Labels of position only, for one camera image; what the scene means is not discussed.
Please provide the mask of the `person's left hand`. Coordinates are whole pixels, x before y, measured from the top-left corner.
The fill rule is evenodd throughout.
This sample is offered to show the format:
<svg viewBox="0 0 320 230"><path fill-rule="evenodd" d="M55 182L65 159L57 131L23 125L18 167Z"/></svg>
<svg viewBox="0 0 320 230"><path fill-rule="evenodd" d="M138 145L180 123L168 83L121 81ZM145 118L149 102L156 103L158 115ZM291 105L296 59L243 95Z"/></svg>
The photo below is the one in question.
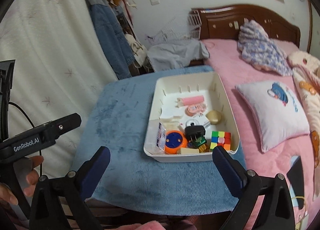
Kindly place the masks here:
<svg viewBox="0 0 320 230"><path fill-rule="evenodd" d="M33 163L33 169L32 171L26 176L26 181L28 183L27 187L24 188L23 192L26 197L32 197L36 184L38 183L39 180L39 174L35 170L36 167L40 166L44 162L44 158L41 155L33 156L30 158ZM12 191L1 183L1 200L6 201L7 203L10 203L11 205L18 205L18 199L16 196L12 193Z"/></svg>

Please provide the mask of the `pink sleeve forearm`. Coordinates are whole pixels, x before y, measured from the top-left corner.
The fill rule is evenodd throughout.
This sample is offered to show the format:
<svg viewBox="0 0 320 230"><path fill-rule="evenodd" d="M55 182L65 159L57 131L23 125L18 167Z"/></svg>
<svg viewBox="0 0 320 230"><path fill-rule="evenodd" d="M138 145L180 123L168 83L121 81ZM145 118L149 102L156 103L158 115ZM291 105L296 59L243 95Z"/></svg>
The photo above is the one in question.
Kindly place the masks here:
<svg viewBox="0 0 320 230"><path fill-rule="evenodd" d="M144 224L123 225L112 230L165 230L165 228L158 221L150 221Z"/></svg>

